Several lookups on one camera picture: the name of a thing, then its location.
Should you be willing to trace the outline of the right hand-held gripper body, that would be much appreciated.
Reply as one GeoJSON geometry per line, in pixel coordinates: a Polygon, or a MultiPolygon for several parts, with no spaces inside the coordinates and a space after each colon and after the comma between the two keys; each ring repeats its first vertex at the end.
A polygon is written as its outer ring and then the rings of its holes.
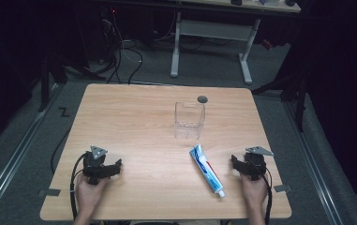
{"type": "Polygon", "coordinates": [[[247,147],[244,154],[245,171],[244,174],[250,177],[251,181],[259,180],[267,172],[264,157],[273,157],[275,154],[261,146],[247,147]]]}

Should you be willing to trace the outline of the black stand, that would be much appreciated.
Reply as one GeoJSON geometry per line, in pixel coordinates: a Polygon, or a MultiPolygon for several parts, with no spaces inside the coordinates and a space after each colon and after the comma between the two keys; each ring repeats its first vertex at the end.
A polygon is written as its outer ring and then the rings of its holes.
{"type": "Polygon", "coordinates": [[[46,53],[41,61],[40,83],[41,83],[41,103],[40,112],[44,112],[47,106],[51,103],[51,89],[50,77],[53,77],[57,84],[65,84],[67,82],[67,73],[65,66],[69,66],[79,71],[85,77],[94,80],[103,80],[103,77],[96,75],[96,73],[81,67],[79,64],[68,60],[67,58],[54,54],[46,53]]]}
{"type": "Polygon", "coordinates": [[[255,90],[253,95],[259,95],[268,90],[281,90],[280,99],[284,102],[296,101],[294,121],[296,127],[303,131],[303,117],[305,111],[305,93],[308,80],[308,70],[305,64],[300,66],[282,66],[272,82],[255,90]]]}

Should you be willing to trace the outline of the clear plastic container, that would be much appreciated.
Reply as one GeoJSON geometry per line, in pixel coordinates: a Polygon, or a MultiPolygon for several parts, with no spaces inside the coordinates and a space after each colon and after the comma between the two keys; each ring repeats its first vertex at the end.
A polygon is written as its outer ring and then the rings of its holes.
{"type": "Polygon", "coordinates": [[[199,103],[176,102],[174,112],[175,137],[198,140],[205,123],[205,106],[199,103]]]}

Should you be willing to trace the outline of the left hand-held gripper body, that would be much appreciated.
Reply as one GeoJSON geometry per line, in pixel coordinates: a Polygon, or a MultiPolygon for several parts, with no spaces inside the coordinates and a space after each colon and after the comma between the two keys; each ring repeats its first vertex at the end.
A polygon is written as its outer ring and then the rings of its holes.
{"type": "Polygon", "coordinates": [[[97,185],[101,178],[106,177],[103,163],[107,153],[106,149],[91,145],[90,151],[84,154],[82,173],[89,178],[90,185],[97,185]]]}

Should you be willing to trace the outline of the desk with white legs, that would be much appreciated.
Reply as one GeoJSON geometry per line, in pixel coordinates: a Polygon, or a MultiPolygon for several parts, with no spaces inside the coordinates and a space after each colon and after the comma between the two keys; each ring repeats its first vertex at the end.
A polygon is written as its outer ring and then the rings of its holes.
{"type": "MultiPolygon", "coordinates": [[[[283,15],[296,15],[301,12],[296,0],[177,0],[177,6],[217,7],[218,9],[227,7],[228,9],[246,9],[250,12],[271,12],[282,13],[283,15]]],[[[181,13],[177,12],[174,48],[171,59],[171,76],[176,78],[179,74],[181,36],[209,37],[245,42],[243,51],[238,54],[238,60],[245,83],[252,84],[247,57],[258,33],[260,22],[260,16],[257,16],[251,24],[207,22],[205,19],[183,19],[181,13]]]]}

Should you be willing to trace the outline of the person's right hand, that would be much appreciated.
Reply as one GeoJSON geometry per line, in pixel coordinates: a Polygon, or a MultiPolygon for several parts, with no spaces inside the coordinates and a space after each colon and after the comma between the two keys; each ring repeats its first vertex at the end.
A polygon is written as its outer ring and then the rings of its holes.
{"type": "Polygon", "coordinates": [[[263,180],[252,181],[247,175],[241,175],[243,193],[249,208],[261,208],[267,196],[267,187],[263,180]]]}

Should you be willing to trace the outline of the person's left hand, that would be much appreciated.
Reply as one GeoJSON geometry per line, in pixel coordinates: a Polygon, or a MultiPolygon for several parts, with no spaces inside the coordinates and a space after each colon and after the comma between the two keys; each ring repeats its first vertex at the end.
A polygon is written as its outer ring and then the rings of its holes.
{"type": "Polygon", "coordinates": [[[82,173],[77,178],[76,198],[78,201],[77,219],[90,219],[101,200],[103,189],[108,178],[101,179],[97,185],[90,185],[88,179],[82,173]]]}

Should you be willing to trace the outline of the blue and white toothpaste tube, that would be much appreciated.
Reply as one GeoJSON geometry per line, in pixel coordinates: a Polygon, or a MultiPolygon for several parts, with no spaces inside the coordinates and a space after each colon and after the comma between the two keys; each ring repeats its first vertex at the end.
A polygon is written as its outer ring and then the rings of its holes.
{"type": "Polygon", "coordinates": [[[190,151],[189,154],[197,164],[198,168],[200,169],[203,177],[205,178],[206,182],[212,189],[212,191],[217,194],[220,198],[225,197],[224,187],[217,177],[214,169],[210,165],[207,160],[206,155],[202,150],[202,146],[200,144],[195,145],[190,151]]]}

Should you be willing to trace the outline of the metal floor rail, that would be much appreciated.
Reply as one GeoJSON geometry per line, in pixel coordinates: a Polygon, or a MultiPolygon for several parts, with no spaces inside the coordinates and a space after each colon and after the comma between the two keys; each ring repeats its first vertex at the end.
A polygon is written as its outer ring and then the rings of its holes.
{"type": "Polygon", "coordinates": [[[317,194],[319,196],[321,205],[324,209],[324,212],[330,222],[330,225],[344,225],[342,217],[340,216],[333,196],[331,194],[330,189],[328,188],[322,174],[320,168],[312,155],[310,145],[305,137],[305,134],[298,128],[295,120],[295,112],[290,103],[283,102],[282,103],[284,110],[287,116],[290,118],[291,126],[294,129],[294,132],[297,136],[297,139],[300,142],[301,150],[304,155],[305,165],[308,169],[310,177],[312,179],[313,185],[317,194]]]}
{"type": "Polygon", "coordinates": [[[0,199],[19,169],[48,109],[63,88],[63,84],[53,84],[49,89],[49,99],[42,106],[42,91],[37,85],[34,96],[14,114],[0,135],[0,199]]]}

